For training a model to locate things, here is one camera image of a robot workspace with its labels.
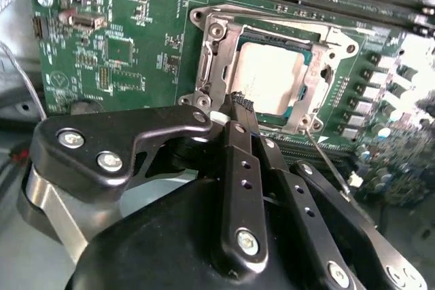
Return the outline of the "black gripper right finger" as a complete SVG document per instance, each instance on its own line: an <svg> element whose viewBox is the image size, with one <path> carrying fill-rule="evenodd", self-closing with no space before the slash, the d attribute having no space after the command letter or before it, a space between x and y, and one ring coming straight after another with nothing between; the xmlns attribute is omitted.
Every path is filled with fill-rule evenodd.
<svg viewBox="0 0 435 290"><path fill-rule="evenodd" d="M311 289L427 289L419 271L378 231L350 195L314 166L288 166L281 150L259 132L252 101L237 97L239 121L254 136L266 176L295 223Z"/></svg>

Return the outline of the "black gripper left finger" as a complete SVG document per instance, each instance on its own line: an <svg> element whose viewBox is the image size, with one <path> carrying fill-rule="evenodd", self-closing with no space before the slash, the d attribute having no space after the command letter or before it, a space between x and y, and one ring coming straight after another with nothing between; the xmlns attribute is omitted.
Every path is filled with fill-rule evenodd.
<svg viewBox="0 0 435 290"><path fill-rule="evenodd" d="M260 163L251 152L258 136L253 103L241 93L227 96L208 116L192 105L52 117L40 122L29 150L27 200L46 217L70 258L78 262L91 239L115 221L118 201L138 186L161 148L166 165L206 170L186 139L224 150L224 202L219 250L230 269L259 273L268 261Z"/></svg>

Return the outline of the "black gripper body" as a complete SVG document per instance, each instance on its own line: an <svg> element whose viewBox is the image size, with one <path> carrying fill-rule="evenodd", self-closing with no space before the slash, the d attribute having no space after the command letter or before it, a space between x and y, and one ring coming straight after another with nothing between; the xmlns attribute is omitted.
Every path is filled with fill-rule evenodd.
<svg viewBox="0 0 435 290"><path fill-rule="evenodd" d="M325 289L284 206L264 202L269 257L263 272L237 278L214 262L220 184L193 181L98 234L68 289Z"/></svg>

